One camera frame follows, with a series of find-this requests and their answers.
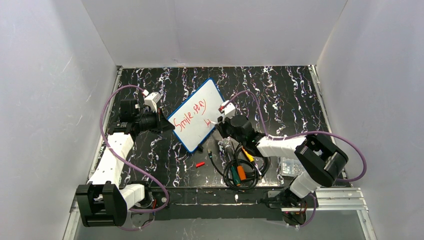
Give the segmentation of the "blue framed whiteboard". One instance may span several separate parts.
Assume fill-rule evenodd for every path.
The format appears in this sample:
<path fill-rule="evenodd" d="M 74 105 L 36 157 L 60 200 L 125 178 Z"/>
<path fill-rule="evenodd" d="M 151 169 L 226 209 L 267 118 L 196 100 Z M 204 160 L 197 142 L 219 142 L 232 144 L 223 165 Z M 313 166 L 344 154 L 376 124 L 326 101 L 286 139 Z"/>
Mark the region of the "blue framed whiteboard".
<path fill-rule="evenodd" d="M 212 78 L 208 78 L 168 118 L 183 147 L 193 153 L 214 130 L 212 122 L 221 115 L 224 98 Z"/>

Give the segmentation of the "red marker cap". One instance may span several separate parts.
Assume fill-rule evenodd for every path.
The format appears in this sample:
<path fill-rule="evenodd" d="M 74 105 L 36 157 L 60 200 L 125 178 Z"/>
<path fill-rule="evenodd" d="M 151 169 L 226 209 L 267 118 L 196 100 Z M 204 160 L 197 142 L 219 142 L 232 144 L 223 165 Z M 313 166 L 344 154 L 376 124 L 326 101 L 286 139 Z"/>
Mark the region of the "red marker cap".
<path fill-rule="evenodd" d="M 200 167 L 202 167 L 202 166 L 204 166 L 204 165 L 205 165 L 205 162 L 204 162 L 204 161 L 202 161 L 202 162 L 197 163 L 197 164 L 195 165 L 195 167 L 196 167 L 196 168 L 200 168 Z"/>

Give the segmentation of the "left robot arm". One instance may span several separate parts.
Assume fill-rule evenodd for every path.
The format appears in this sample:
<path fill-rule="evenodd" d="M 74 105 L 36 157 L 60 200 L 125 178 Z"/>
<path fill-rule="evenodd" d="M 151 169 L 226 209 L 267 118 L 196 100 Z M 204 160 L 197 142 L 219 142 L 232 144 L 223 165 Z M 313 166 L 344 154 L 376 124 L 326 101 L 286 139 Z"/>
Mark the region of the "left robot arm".
<path fill-rule="evenodd" d="M 76 200 L 85 227 L 121 227 L 127 212 L 145 198 L 145 185 L 128 184 L 120 189 L 120 177 L 124 162 L 136 137 L 144 131 L 162 134 L 175 127 L 157 106 L 161 96 L 154 92 L 142 103 L 136 99 L 120 102 L 119 118 L 108 130 L 110 145 L 99 161 L 94 174 L 86 184 L 76 189 Z"/>

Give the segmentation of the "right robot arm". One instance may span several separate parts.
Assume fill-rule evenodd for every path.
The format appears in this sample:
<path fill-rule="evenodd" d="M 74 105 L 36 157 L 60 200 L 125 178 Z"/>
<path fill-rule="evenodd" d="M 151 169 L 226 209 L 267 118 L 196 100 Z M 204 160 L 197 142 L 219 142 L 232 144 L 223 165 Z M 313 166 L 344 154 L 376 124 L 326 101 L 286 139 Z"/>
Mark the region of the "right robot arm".
<path fill-rule="evenodd" d="M 252 156 L 297 159 L 304 172 L 297 176 L 286 192 L 303 199 L 320 187 L 331 187 L 347 164 L 348 156 L 336 146 L 325 132 L 304 133 L 301 136 L 282 137 L 266 135 L 254 130 L 243 115 L 219 117 L 214 124 L 223 138 L 236 140 Z"/>

